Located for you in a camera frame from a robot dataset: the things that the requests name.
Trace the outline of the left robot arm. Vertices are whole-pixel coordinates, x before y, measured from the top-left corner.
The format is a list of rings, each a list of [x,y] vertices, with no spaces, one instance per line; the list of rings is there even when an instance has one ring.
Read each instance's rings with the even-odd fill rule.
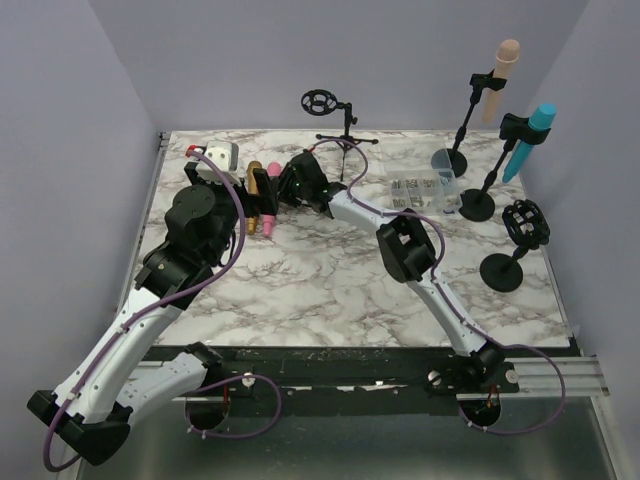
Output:
[[[198,170],[203,162],[209,176]],[[42,460],[51,473],[80,459],[103,464],[136,423],[182,394],[227,393],[233,383],[262,378],[228,373],[222,357],[200,342],[152,373],[130,378],[159,335],[239,260],[245,219],[278,209],[265,171],[258,173],[256,194],[247,192],[232,168],[203,155],[185,171],[190,184],[166,212],[165,240],[145,257],[121,312],[66,380],[53,390],[36,391],[27,403],[47,427]]]

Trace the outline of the black round-base shock mount stand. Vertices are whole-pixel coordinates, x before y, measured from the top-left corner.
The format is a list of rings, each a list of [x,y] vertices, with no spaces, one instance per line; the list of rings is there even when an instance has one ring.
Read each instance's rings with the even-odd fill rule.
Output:
[[[532,200],[516,200],[502,213],[509,238],[516,246],[511,255],[493,253],[479,268],[483,282],[497,292],[509,293],[522,284],[524,274],[519,261],[530,251],[547,245],[550,227],[540,207]]]

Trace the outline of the gold microphone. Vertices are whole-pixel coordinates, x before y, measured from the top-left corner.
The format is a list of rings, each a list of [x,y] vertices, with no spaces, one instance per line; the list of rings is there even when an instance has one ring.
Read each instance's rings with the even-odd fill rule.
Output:
[[[249,235],[254,235],[259,225],[260,213],[258,208],[255,206],[255,200],[253,199],[253,196],[259,193],[257,181],[255,178],[255,170],[261,168],[262,164],[257,160],[253,160],[248,164],[246,170],[245,187],[247,193],[249,194],[249,207],[251,213],[251,216],[246,218],[247,233]]]

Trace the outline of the pink microphone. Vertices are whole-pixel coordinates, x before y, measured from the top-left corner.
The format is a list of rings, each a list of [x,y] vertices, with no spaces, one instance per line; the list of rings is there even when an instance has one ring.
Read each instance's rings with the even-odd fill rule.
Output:
[[[276,179],[282,171],[282,167],[278,162],[271,162],[267,167],[267,174],[271,179]],[[264,215],[262,217],[263,234],[266,238],[271,238],[276,224],[274,215]]]

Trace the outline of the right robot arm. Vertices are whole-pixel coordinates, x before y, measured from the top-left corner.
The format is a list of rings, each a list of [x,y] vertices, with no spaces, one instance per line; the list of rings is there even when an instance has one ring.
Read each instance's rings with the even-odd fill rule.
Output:
[[[394,212],[357,199],[350,186],[330,182],[308,150],[282,170],[278,197],[375,236],[387,273],[418,295],[446,333],[456,354],[454,386],[480,392],[494,383],[504,361],[502,348],[488,338],[438,273],[444,251],[430,240],[426,219],[410,209]]]

